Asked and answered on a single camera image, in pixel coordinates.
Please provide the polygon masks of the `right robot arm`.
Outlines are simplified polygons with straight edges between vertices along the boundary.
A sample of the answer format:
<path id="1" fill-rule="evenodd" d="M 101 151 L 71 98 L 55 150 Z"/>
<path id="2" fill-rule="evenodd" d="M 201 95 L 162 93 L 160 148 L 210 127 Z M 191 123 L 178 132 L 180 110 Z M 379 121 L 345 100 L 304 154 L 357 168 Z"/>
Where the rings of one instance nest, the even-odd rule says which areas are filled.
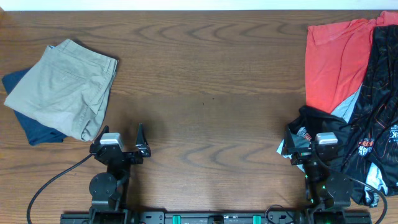
<path id="1" fill-rule="evenodd" d="M 303 167 L 305 197 L 310 202 L 303 210 L 294 212 L 292 222 L 347 223 L 345 208 L 351 205 L 353 183 L 330 167 L 338 155 L 337 137 L 334 133 L 319 133 L 313 141 L 298 141 L 286 128 L 282 154 L 291 156 L 293 166 Z"/>

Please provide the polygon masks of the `black orange-patterned jersey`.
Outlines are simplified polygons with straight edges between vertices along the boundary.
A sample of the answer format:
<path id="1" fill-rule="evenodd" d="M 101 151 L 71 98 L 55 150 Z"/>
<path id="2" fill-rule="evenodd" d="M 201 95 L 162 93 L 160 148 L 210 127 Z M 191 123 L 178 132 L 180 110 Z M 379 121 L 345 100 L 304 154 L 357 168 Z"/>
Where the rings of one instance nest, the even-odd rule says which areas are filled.
<path id="1" fill-rule="evenodd" d="M 380 190 L 366 183 L 372 163 L 382 173 L 388 193 L 397 195 L 397 26 L 377 27 L 358 100 L 348 122 L 310 106 L 299 109 L 300 116 L 288 124 L 298 135 L 313 141 L 318 133 L 333 132 L 338 139 L 338 157 L 331 168 L 359 182 L 352 199 L 360 205 L 376 207 Z"/>

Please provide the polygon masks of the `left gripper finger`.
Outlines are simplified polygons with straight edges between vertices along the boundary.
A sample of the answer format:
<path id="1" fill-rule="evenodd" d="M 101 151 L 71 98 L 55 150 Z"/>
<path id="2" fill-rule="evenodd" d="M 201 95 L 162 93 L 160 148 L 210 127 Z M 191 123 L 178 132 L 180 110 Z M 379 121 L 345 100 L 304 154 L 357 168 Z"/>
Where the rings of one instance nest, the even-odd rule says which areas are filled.
<path id="1" fill-rule="evenodd" d="M 100 144 L 101 138 L 102 138 L 103 134 L 105 134 L 105 133 L 109 133 L 109 126 L 108 125 L 104 126 L 102 131 L 99 133 L 99 135 L 94 140 L 93 144 L 96 144 L 96 145 Z"/>
<path id="2" fill-rule="evenodd" d="M 142 157 L 150 157 L 151 156 L 151 149 L 146 140 L 146 137 L 144 134 L 144 127 L 143 127 L 142 123 L 139 124 L 139 129 L 137 132 L 136 147 L 138 148 L 138 151 Z"/>

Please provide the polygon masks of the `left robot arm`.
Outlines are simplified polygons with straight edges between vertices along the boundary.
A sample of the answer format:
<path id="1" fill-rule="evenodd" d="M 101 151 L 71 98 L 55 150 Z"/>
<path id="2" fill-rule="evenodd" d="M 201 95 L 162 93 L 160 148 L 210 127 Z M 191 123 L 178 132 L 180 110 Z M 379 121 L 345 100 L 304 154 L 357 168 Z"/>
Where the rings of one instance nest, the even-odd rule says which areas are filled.
<path id="1" fill-rule="evenodd" d="M 106 166 L 106 172 L 95 175 L 89 191 L 92 196 L 89 224 L 136 224 L 137 212 L 127 208 L 127 191 L 131 178 L 131 166 L 143 163 L 151 156 L 151 149 L 140 124 L 136 137 L 136 151 L 124 150 L 119 133 L 111 133 L 105 126 L 90 146 L 90 153 Z"/>

